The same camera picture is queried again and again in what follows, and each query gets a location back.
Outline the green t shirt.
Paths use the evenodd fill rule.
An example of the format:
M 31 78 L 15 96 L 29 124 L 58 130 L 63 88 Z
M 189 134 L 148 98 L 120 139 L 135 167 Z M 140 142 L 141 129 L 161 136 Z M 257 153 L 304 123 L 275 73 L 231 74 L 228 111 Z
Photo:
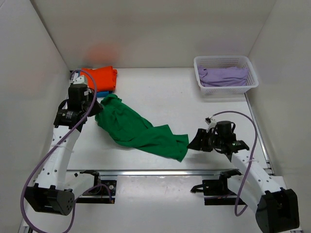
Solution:
M 118 145 L 179 162 L 185 158 L 189 144 L 187 134 L 174 134 L 167 124 L 154 126 L 115 94 L 103 98 L 101 106 L 104 109 L 95 120 Z

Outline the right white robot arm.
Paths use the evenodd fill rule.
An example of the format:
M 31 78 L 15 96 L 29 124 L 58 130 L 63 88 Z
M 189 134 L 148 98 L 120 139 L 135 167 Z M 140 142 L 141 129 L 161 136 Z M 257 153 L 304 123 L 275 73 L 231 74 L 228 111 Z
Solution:
M 235 166 L 223 171 L 216 180 L 203 180 L 192 193 L 203 193 L 206 199 L 237 195 L 255 213 L 263 233 L 279 233 L 299 227 L 298 199 L 292 189 L 277 183 L 251 157 L 251 149 L 234 133 L 235 123 L 216 122 L 207 118 L 207 129 L 198 129 L 188 149 L 224 154 Z

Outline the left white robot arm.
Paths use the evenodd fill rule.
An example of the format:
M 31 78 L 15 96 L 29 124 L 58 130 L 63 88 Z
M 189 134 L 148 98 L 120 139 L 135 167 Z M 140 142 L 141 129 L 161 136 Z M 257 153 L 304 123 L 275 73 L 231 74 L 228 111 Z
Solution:
M 67 216 L 84 187 L 90 193 L 100 191 L 102 181 L 92 173 L 75 175 L 71 183 L 66 183 L 65 179 L 73 147 L 87 117 L 102 110 L 87 84 L 69 86 L 68 99 L 59 105 L 53 123 L 53 152 L 42 165 L 34 185 L 25 189 L 24 198 L 36 212 Z

